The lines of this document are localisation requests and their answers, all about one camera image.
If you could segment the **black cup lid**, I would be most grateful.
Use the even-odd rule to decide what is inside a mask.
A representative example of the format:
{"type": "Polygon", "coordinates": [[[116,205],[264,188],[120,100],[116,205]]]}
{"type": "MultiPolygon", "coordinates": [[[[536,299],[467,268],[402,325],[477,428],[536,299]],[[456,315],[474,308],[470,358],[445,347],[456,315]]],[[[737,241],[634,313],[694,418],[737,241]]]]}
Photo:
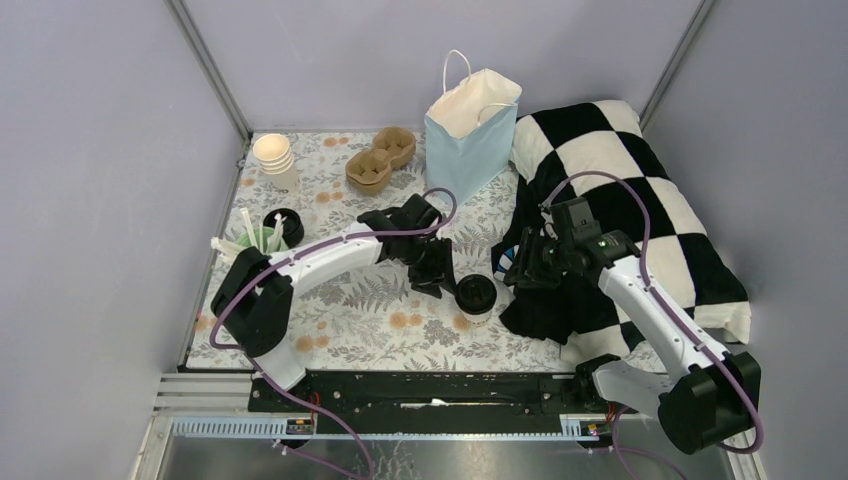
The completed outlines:
{"type": "Polygon", "coordinates": [[[468,315],[488,314],[497,300],[497,290],[494,282],[480,274],[463,277],[456,285],[454,292],[457,305],[468,315]]]}

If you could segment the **white paper cup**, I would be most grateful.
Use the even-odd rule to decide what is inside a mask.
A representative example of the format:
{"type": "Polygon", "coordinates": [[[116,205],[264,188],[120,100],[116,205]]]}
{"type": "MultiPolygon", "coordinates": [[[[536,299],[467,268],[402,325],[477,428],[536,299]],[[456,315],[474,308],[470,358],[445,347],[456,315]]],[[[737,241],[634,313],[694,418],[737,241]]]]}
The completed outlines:
{"type": "Polygon", "coordinates": [[[479,328],[486,325],[491,316],[492,310],[487,310],[485,312],[480,313],[471,313],[471,312],[462,312],[463,318],[468,322],[471,328],[479,328]]]}

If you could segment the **stack of black lids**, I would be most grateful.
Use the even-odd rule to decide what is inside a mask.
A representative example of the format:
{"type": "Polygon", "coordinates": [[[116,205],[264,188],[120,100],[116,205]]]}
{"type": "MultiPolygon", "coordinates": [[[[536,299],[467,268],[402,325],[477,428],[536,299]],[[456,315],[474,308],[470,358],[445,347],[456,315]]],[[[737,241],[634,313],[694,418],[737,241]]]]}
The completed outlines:
{"type": "Polygon", "coordinates": [[[280,215],[282,219],[282,241],[289,248],[297,247],[305,236],[305,228],[299,214],[292,209],[278,208],[264,217],[263,225],[274,228],[277,215],[280,215]]]}

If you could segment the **stack of white paper cups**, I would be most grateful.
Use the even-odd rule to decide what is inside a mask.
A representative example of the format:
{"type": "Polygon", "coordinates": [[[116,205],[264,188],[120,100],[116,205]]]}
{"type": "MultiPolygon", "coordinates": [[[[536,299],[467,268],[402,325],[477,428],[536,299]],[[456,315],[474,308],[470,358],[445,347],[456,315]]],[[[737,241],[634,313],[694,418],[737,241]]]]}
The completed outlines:
{"type": "Polygon", "coordinates": [[[284,193],[300,190],[299,173],[294,165],[290,141],[285,135],[262,135],[253,144],[252,153],[262,172],[276,188],[284,193]]]}

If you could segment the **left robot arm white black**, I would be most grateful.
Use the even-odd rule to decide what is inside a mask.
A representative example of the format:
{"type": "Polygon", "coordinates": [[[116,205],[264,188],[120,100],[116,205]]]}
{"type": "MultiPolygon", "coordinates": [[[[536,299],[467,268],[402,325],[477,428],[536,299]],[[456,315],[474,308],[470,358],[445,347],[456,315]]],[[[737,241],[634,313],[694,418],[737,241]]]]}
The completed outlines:
{"type": "Polygon", "coordinates": [[[211,302],[215,331],[225,329],[272,386],[272,398],[288,411],[309,401],[306,368],[288,343],[292,306],[299,296],[344,273],[386,260],[407,268],[413,290],[435,298],[453,293],[452,245],[438,230],[451,221],[426,197],[371,210],[334,237],[274,254],[255,247],[239,253],[211,302]]]}

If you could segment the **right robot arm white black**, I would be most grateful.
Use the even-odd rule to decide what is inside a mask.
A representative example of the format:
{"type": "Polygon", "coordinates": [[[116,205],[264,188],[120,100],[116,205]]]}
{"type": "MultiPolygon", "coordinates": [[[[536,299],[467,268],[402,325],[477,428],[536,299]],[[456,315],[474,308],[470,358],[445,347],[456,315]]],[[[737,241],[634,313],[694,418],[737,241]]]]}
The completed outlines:
{"type": "Polygon", "coordinates": [[[730,353],[672,301],[647,267],[647,247],[620,230],[603,231],[582,197],[543,209],[551,220],[523,229],[506,283],[553,288],[567,275],[594,282],[667,372],[662,379],[623,360],[600,364],[575,382],[577,405],[597,412],[611,401],[650,415],[686,454],[722,446],[749,429],[760,432],[760,365],[748,353],[730,353]]]}

